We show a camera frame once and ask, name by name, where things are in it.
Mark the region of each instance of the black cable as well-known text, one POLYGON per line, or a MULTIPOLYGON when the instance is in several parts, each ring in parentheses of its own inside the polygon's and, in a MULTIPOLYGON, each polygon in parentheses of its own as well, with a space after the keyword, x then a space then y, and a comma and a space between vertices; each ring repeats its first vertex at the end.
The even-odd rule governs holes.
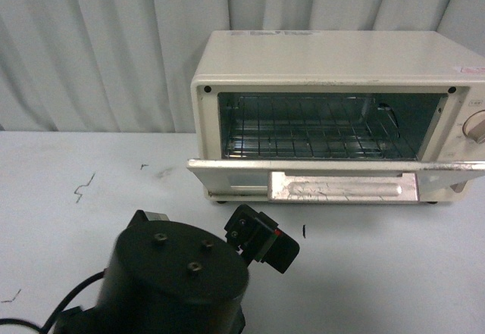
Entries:
POLYGON ((15 319, 13 317, 6 317, 5 319, 0 319, 0 325, 25 326, 26 328, 30 328, 32 330, 35 330, 36 332, 42 333, 42 328, 40 326, 37 326, 36 324, 31 323, 30 321, 15 319))
POLYGON ((98 272, 96 275, 92 275, 90 278, 85 279, 82 281, 79 285, 77 285, 74 289, 69 292, 66 297, 59 303, 59 305, 55 308, 55 310, 52 312, 51 316, 48 317, 47 321, 45 322, 44 326, 41 328, 40 333, 41 334, 48 334, 49 330, 52 328, 52 326, 55 324, 55 321, 58 318, 58 315, 66 308, 66 306, 69 305, 69 303, 79 294, 81 291, 83 291, 87 286, 91 285, 93 282, 98 281, 99 279, 102 279, 105 276, 105 272, 98 272))
POLYGON ((102 279, 105 276, 105 272, 98 272, 96 275, 92 275, 90 278, 85 279, 79 285, 77 285, 74 289, 72 289, 66 297, 59 303, 59 305, 54 309, 51 316, 48 317, 47 321, 45 322, 44 326, 41 328, 34 323, 31 323, 27 320, 16 319, 13 317, 6 317, 5 319, 0 319, 0 325, 19 325, 25 326, 32 330, 39 332, 40 334, 48 334, 49 330, 54 326, 55 321, 58 318, 58 315, 69 305, 69 303, 83 291, 87 286, 91 285, 93 282, 102 279))

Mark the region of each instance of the white curtain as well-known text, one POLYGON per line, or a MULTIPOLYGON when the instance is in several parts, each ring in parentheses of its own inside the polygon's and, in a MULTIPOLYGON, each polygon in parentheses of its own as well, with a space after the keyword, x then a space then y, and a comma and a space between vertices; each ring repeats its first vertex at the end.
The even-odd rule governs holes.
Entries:
POLYGON ((0 0, 6 130, 192 132, 212 30, 438 30, 485 55, 485 0, 0 0))

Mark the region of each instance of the oven door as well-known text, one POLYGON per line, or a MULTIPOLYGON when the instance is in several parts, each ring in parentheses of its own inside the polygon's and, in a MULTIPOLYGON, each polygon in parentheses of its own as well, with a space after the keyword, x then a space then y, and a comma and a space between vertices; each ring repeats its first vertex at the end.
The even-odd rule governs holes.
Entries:
POLYGON ((485 163, 199 160, 187 168, 217 201, 406 203, 485 175, 485 163))

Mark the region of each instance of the oven label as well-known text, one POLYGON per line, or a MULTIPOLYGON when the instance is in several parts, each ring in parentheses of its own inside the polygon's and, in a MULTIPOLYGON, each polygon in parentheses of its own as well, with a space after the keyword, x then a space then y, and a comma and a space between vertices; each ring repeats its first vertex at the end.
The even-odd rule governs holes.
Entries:
POLYGON ((454 67, 461 74, 485 75, 485 67, 454 67))
POLYGON ((311 36, 321 34, 321 31, 307 31, 307 30, 243 30, 243 31, 227 31, 231 36, 311 36))
POLYGON ((480 107, 483 104, 483 99, 473 99, 468 103, 468 107, 480 107))

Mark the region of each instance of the white table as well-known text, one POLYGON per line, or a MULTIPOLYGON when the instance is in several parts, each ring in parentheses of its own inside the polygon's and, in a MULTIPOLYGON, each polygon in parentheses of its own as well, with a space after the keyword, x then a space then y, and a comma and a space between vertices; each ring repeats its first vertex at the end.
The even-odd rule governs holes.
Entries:
MULTIPOLYGON (((185 168, 196 155, 192 134, 0 133, 0 301, 21 289, 0 317, 43 324, 106 267, 136 209, 223 237, 237 204, 205 200, 185 168)), ((251 204, 301 251, 284 275, 250 266, 244 333, 483 334, 484 191, 479 179, 455 204, 251 204)), ((92 307, 100 285, 71 306, 92 307)), ((0 329, 14 332, 29 330, 0 329)))

